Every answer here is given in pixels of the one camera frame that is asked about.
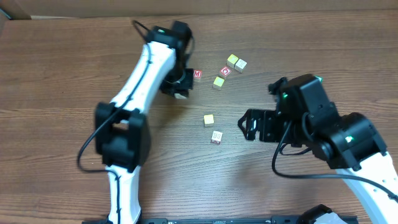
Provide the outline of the yellow S wooden block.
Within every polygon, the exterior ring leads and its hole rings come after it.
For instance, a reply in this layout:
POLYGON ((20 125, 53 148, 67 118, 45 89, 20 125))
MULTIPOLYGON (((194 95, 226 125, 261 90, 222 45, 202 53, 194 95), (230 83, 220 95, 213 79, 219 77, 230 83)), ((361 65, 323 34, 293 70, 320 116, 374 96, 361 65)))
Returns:
POLYGON ((205 127, 212 127, 214 125, 214 116, 212 114, 206 114, 203 117, 205 127))

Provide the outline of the red E wooden block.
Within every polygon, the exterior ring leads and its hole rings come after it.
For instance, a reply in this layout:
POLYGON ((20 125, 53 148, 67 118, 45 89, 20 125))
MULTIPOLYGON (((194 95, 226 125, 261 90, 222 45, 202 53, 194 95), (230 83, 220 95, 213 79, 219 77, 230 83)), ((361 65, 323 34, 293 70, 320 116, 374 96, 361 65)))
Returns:
POLYGON ((211 137, 211 143, 221 144, 222 136, 223 136, 222 132, 213 131, 213 134, 212 134, 212 137, 211 137))

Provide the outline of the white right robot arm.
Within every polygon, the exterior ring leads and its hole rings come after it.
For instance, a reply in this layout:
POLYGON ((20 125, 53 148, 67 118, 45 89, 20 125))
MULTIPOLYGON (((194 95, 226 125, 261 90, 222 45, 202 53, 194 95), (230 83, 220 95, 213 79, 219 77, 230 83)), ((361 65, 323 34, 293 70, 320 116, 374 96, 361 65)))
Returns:
POLYGON ((283 174, 288 179, 342 179, 373 223, 397 223, 397 172, 386 143, 360 113, 341 116, 320 77, 282 77, 268 86, 274 110, 248 109, 238 120, 245 139, 275 142, 271 167, 286 145, 305 146, 334 174, 283 174))

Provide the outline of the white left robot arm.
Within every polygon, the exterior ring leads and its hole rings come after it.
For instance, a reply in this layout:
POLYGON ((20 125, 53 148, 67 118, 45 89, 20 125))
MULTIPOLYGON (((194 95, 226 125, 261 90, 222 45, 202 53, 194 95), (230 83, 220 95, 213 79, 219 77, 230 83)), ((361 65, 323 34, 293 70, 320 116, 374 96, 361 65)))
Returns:
POLYGON ((141 57, 120 92, 95 109, 96 152, 101 155, 110 183, 111 210, 105 223, 139 223, 139 173, 150 151, 147 114, 158 91, 186 99, 193 88, 193 69, 187 68, 195 40, 188 24, 155 26, 142 36, 141 57))

